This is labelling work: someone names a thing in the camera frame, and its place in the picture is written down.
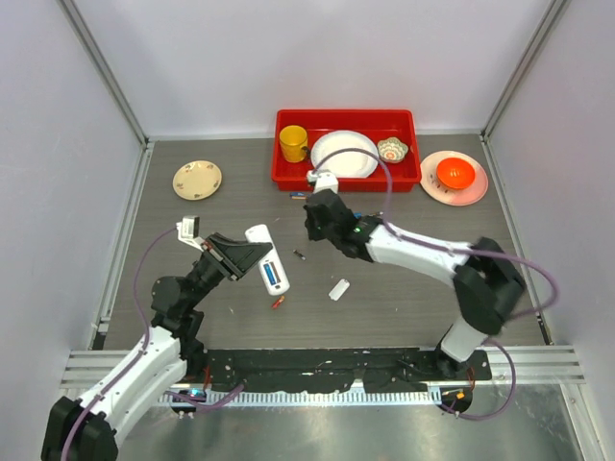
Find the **white remote control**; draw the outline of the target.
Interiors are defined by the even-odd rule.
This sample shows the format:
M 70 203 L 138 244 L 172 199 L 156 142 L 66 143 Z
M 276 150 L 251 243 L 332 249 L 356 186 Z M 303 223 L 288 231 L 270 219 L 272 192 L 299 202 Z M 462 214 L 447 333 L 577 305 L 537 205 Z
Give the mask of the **white remote control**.
M 271 250 L 259 261 L 258 269 L 262 277 L 263 283 L 266 287 L 266 290 L 270 296 L 279 297 L 286 293 L 290 288 L 289 279 L 287 277 L 287 274 L 285 272 L 282 261 L 279 257 L 277 248 L 273 242 L 273 238 L 269 232 L 268 227 L 264 224 L 252 226 L 245 231 L 245 236 L 247 240 L 251 243 L 269 243 L 272 246 Z M 277 285 L 272 285 L 265 274 L 264 264 L 268 262 L 271 262 L 277 270 L 278 276 L 280 278 L 280 283 Z

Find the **white battery cover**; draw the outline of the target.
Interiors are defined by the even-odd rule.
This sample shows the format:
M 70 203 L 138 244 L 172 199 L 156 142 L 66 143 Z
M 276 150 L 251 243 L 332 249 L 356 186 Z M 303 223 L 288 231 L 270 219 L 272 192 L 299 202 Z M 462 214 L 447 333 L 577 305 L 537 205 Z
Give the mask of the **white battery cover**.
M 341 279 L 330 291 L 329 298 L 337 302 L 350 287 L 350 283 L 346 279 Z

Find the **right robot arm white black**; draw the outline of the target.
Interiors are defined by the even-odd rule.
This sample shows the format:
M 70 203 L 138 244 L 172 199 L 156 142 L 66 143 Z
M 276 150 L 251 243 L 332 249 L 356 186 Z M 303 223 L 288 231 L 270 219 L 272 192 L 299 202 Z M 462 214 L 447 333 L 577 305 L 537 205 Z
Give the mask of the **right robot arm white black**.
M 454 289 L 460 314 L 433 357 L 435 371 L 446 379 L 467 370 L 472 353 L 501 332 L 526 291 L 518 270 L 490 238 L 446 242 L 402 230 L 381 216 L 357 217 L 330 190 L 307 198 L 304 210 L 309 240 L 327 240 L 348 258 L 399 266 Z

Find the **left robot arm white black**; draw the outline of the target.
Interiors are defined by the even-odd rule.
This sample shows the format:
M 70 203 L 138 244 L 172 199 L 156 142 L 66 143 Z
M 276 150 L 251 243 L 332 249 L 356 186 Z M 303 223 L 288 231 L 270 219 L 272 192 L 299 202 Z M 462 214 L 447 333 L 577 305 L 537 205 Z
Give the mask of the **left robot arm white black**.
M 268 228 L 256 225 L 243 241 L 216 232 L 188 238 L 200 258 L 184 276 L 157 279 L 152 320 L 127 355 L 77 399 L 61 397 L 50 410 L 43 460 L 114 460 L 148 409 L 180 380 L 197 381 L 207 355 L 196 337 L 204 318 L 197 305 L 224 279 L 237 281 L 274 250 Z

